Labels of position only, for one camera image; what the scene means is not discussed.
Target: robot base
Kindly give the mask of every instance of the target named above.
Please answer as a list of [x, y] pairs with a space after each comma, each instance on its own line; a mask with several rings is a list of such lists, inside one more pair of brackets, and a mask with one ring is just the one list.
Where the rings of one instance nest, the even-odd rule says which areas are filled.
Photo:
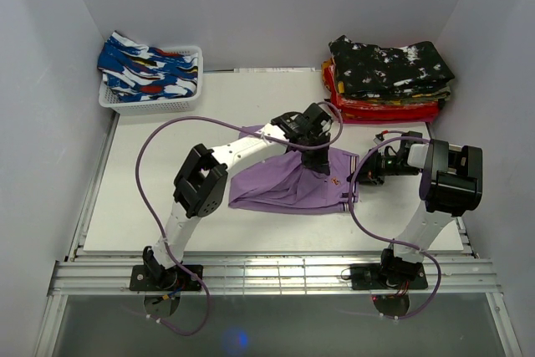
[[[196, 275], [199, 278], [202, 278], [202, 265], [185, 265], [186, 268], [188, 268], [193, 273], [196, 273]], [[201, 290], [201, 284], [197, 281], [194, 281], [191, 279], [190, 275], [179, 269], [178, 267], [175, 267], [176, 270], [176, 281], [175, 283], [178, 283], [178, 287], [181, 287], [182, 292], [197, 292]], [[132, 268], [132, 275], [130, 276], [130, 286], [129, 290], [132, 292], [167, 292], [174, 290], [176, 288], [176, 285], [174, 287], [170, 287], [167, 289], [163, 289], [158, 287], [154, 281], [151, 280], [147, 269], [145, 268], [145, 265], [135, 265]]]
[[[380, 263], [356, 263], [351, 265], [349, 267], [351, 288], [353, 290], [394, 289], [398, 283], [392, 283], [392, 287], [387, 286], [386, 278], [380, 275], [380, 271]], [[409, 290], [425, 290], [427, 288], [427, 278], [422, 267], [415, 280], [409, 282]]]

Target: purple shirt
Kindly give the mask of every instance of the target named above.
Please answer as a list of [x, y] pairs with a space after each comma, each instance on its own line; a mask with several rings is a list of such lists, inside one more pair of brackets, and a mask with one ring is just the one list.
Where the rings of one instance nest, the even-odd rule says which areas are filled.
[[[258, 130], [259, 126], [248, 127]], [[348, 211], [347, 178], [359, 157], [329, 148], [329, 176], [305, 169], [301, 153], [290, 151], [241, 171], [231, 179], [228, 206], [251, 211], [319, 215]], [[357, 189], [354, 189], [357, 201]]]

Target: white tabletop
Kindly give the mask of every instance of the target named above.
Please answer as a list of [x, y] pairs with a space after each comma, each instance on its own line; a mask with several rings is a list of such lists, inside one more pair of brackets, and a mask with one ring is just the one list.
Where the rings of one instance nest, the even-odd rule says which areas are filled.
[[[234, 125], [263, 125], [290, 110], [305, 110], [328, 96], [319, 73], [205, 74], [201, 102], [194, 112]], [[135, 158], [146, 137], [176, 114], [121, 116], [99, 189], [86, 252], [141, 252], [159, 232], [135, 186]], [[417, 130], [425, 124], [346, 125], [335, 147], [361, 155], [382, 130]], [[237, 132], [205, 122], [187, 121], [164, 129], [150, 144], [141, 165], [145, 192], [161, 220], [171, 211], [173, 179], [192, 146], [207, 148], [237, 138]], [[361, 186], [357, 216], [372, 232], [400, 234], [416, 210], [418, 176], [387, 177], [383, 186]], [[204, 218], [186, 248], [189, 252], [370, 252], [385, 244], [364, 235], [346, 213], [320, 216], [280, 215], [227, 207], [226, 193], [217, 212]], [[431, 245], [434, 252], [462, 250], [451, 222]]]

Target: white enclosure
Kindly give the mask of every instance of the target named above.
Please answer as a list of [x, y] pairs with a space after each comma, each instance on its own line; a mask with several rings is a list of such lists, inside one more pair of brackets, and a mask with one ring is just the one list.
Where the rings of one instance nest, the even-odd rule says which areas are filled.
[[110, 124], [96, 60], [113, 30], [195, 44], [205, 69], [319, 66], [341, 34], [435, 42], [457, 80], [437, 138], [484, 151], [484, 194], [465, 222], [492, 258], [525, 355], [535, 354], [534, 0], [0, 0], [1, 355], [31, 355], [54, 264], [69, 252]]

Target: white plastic basket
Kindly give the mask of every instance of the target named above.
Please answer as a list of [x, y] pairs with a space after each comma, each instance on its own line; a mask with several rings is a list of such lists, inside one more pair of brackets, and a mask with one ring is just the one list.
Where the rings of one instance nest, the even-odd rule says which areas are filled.
[[173, 48], [161, 48], [166, 52], [179, 54], [198, 54], [198, 78], [197, 90], [189, 98], [144, 100], [140, 102], [121, 102], [117, 95], [109, 89], [104, 81], [100, 83], [99, 103], [105, 108], [111, 108], [122, 115], [148, 115], [150, 113], [187, 112], [194, 110], [197, 101], [201, 97], [202, 87], [202, 51], [198, 46], [176, 46]]

